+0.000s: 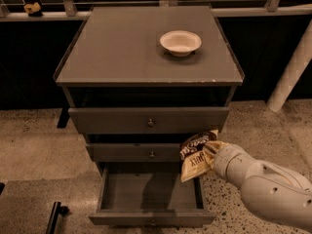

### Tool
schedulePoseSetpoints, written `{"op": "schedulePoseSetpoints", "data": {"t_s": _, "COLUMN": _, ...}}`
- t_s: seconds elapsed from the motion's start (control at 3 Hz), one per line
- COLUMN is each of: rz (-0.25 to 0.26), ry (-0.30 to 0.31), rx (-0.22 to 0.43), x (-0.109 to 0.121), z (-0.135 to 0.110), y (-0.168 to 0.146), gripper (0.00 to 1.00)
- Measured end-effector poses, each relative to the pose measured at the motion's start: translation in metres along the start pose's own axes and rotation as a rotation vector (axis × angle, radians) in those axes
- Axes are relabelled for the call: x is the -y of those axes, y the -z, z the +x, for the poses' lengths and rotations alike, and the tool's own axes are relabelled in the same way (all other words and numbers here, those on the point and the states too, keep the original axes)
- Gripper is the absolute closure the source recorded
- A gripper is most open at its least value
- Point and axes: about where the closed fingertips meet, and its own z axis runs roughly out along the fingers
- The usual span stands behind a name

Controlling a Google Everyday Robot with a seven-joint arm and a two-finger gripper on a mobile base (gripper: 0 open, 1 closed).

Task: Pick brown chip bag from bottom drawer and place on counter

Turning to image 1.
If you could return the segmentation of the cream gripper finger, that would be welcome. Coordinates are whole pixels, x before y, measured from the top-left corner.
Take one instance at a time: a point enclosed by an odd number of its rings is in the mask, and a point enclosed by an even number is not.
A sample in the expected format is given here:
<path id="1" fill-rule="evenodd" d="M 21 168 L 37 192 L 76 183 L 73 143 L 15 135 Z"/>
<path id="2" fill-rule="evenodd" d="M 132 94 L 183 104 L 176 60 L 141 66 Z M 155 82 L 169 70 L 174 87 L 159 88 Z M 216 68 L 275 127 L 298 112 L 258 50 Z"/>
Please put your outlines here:
<path id="1" fill-rule="evenodd" d="M 214 157 L 220 149 L 222 149 L 223 147 L 227 145 L 228 145 L 227 142 L 223 142 L 219 140 L 207 141 L 204 144 L 204 150 Z"/>

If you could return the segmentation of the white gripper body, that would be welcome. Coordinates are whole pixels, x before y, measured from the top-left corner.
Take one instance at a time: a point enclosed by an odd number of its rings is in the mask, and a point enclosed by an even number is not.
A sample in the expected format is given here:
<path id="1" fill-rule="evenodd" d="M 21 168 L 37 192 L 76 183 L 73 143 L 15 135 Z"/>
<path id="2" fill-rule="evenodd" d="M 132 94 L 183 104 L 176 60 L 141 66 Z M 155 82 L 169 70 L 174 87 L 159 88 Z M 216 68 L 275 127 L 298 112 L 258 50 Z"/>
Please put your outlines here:
<path id="1" fill-rule="evenodd" d="M 241 183 L 244 179 L 244 160 L 248 157 L 245 150 L 235 144 L 221 147 L 214 157 L 214 171 L 230 183 Z"/>

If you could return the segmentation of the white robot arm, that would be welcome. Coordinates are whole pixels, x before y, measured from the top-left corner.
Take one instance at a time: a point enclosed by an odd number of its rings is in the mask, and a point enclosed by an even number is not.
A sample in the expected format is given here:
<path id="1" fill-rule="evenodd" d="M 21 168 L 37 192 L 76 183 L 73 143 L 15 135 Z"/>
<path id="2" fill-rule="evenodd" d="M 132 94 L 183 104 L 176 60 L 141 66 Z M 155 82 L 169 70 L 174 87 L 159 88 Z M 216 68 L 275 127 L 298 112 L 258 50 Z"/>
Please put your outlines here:
<path id="1" fill-rule="evenodd" d="M 235 144 L 208 141 L 204 150 L 213 171 L 240 191 L 253 215 L 312 232 L 312 184 L 305 176 L 255 159 Z"/>

